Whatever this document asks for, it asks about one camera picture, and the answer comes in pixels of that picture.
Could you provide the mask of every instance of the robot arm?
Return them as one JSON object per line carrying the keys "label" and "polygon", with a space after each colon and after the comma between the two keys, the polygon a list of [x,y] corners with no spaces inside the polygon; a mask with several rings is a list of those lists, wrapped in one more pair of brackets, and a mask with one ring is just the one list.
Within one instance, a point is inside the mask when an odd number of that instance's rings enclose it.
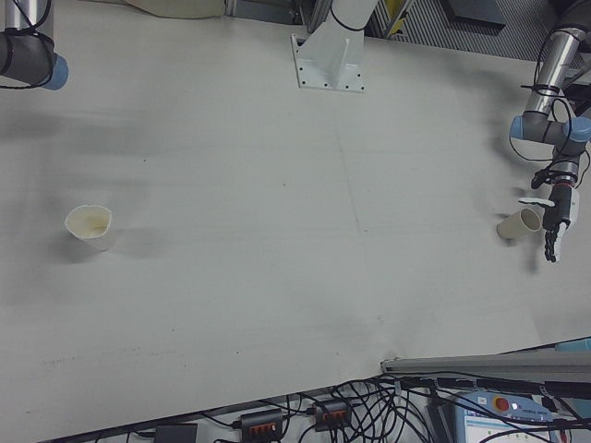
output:
{"label": "robot arm", "polygon": [[28,83],[10,89],[59,90],[67,64],[54,52],[52,0],[6,0],[6,29],[0,32],[0,75]]}
{"label": "robot arm", "polygon": [[546,259],[551,262],[560,261],[562,237],[577,220],[579,194],[574,187],[579,180],[581,155],[591,139],[591,120],[569,117],[569,121],[562,123],[549,120],[549,115],[555,101],[562,100],[562,82],[579,43],[588,32],[591,32],[591,0],[579,0],[550,33],[546,62],[536,72],[524,113],[515,117],[511,125],[513,138],[554,145],[551,162],[535,174],[531,183],[533,189],[551,185],[549,200],[527,201],[545,208]]}

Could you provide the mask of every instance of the metal mounting plate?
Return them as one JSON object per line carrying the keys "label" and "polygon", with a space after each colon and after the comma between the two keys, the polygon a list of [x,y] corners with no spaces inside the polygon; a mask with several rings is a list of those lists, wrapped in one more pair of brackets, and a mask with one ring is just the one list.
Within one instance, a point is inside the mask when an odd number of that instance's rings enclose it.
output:
{"label": "metal mounting plate", "polygon": [[343,92],[365,92],[366,85],[361,77],[361,66],[345,65],[338,85],[332,85],[329,75],[318,69],[313,60],[306,60],[299,56],[301,40],[292,34],[292,52],[294,53],[295,71],[300,88],[310,90],[340,90]]}

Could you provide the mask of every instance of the white paper cup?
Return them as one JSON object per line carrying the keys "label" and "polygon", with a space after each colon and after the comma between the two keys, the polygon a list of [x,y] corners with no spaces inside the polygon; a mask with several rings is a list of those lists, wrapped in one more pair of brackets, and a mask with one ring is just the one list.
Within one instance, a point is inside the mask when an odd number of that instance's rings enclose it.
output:
{"label": "white paper cup", "polygon": [[115,242],[113,213],[103,206],[78,206],[67,214],[66,229],[79,240],[106,251]]}
{"label": "white paper cup", "polygon": [[536,233],[542,227],[539,216],[531,209],[518,210],[497,225],[497,233],[507,240]]}

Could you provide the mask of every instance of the monitor screen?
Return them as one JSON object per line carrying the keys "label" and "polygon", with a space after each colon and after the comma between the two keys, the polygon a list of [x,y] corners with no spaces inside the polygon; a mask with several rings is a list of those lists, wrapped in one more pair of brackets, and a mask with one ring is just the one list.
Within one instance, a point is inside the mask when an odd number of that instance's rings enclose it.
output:
{"label": "monitor screen", "polygon": [[[464,416],[464,426],[465,443],[479,443],[486,437],[513,429],[511,426],[506,425],[500,420],[474,415]],[[519,427],[528,428],[531,426],[519,425]],[[534,434],[550,439],[549,432],[535,432]],[[524,434],[523,432],[498,437],[493,440],[494,443],[525,443],[529,441],[532,443],[537,443],[540,440],[530,437],[528,434]]]}

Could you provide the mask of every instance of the emergency stop button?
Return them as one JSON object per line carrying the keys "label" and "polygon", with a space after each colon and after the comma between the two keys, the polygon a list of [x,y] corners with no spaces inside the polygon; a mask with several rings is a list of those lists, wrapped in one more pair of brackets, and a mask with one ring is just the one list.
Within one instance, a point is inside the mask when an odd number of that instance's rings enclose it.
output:
{"label": "emergency stop button", "polygon": [[509,402],[507,401],[507,399],[503,399],[502,397],[495,397],[493,404],[495,405],[495,408],[498,411],[501,411],[502,413],[509,411]]}

